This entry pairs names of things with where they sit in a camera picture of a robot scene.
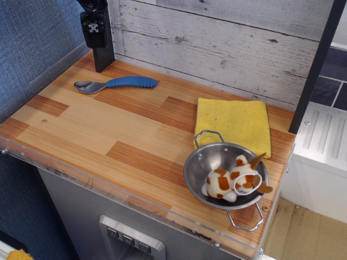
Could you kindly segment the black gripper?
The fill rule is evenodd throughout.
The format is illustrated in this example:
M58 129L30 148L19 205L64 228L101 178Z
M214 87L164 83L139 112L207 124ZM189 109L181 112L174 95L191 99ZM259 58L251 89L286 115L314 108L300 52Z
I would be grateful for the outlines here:
M105 0L78 0L85 12L80 14L82 32L89 48L108 46Z

